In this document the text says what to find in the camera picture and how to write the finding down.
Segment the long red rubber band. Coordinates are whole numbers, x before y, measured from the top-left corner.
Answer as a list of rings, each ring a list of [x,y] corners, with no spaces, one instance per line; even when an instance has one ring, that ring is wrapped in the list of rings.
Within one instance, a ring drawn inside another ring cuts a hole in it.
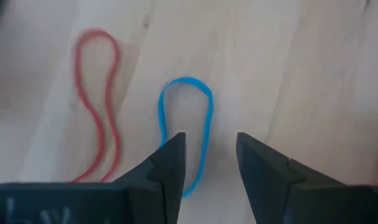
[[[109,170],[103,175],[103,177],[100,179],[100,181],[105,181],[116,170],[119,161],[120,161],[120,155],[121,155],[121,143],[119,138],[119,131],[117,129],[117,125],[114,119],[114,112],[112,107],[112,89],[113,89],[113,79],[117,74],[119,63],[121,59],[121,51],[119,49],[118,43],[114,39],[114,37],[107,33],[103,29],[87,29],[84,30],[80,36],[78,37],[75,47],[74,47],[74,56],[73,56],[73,76],[75,80],[75,88],[77,95],[81,102],[83,103],[84,107],[87,109],[87,111],[90,113],[95,127],[96,127],[96,138],[97,138],[97,153],[95,155],[95,158],[93,159],[91,165],[87,170],[85,170],[82,174],[75,177],[72,181],[73,182],[79,182],[85,178],[87,178],[89,175],[91,175],[97,167],[100,165],[100,162],[103,158],[103,154],[105,153],[105,133],[104,133],[104,126],[102,124],[101,118],[97,114],[96,110],[92,107],[91,103],[89,102],[88,98],[85,95],[85,90],[83,88],[83,85],[81,83],[81,50],[82,47],[92,38],[95,37],[104,37],[108,39],[113,47],[114,50],[114,57],[113,62],[111,64],[110,69],[108,70],[108,76],[106,79],[105,84],[105,90],[104,90],[104,105],[106,110],[106,116],[108,119],[108,124],[110,127],[110,130],[112,132],[112,136],[114,139],[114,157],[113,161],[111,163],[111,167]]]

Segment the wide blue rubber band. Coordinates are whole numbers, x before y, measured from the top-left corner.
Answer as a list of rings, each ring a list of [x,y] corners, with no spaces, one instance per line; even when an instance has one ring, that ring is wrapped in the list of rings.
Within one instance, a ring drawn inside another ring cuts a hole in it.
[[[203,175],[203,171],[205,167],[205,158],[206,158],[206,153],[208,150],[208,141],[210,138],[211,121],[212,121],[213,113],[214,113],[214,100],[213,100],[213,92],[211,91],[211,89],[205,83],[203,83],[201,80],[197,78],[178,77],[176,79],[167,81],[163,85],[160,91],[159,99],[157,101],[157,118],[158,118],[158,124],[159,124],[159,129],[160,129],[160,146],[159,147],[162,147],[167,142],[167,123],[166,123],[166,116],[165,116],[165,92],[168,87],[176,83],[186,83],[191,86],[194,86],[195,88],[203,92],[208,99],[208,107],[206,110],[206,116],[205,116],[205,121],[203,125],[201,156],[200,156],[200,161],[198,164],[196,176],[193,182],[182,193],[182,198],[187,198],[196,189]]]

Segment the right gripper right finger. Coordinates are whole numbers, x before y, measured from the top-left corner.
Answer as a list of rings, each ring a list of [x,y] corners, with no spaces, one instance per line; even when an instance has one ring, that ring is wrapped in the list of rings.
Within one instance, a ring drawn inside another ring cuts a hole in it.
[[[236,156],[257,224],[284,224],[290,189],[295,184],[344,184],[289,158],[247,133],[238,133]]]

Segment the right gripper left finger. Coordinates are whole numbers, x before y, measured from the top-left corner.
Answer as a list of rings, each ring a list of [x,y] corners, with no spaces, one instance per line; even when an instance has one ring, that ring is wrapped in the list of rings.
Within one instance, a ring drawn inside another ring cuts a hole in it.
[[[178,133],[114,181],[122,188],[118,224],[177,224],[186,172],[186,135]]]

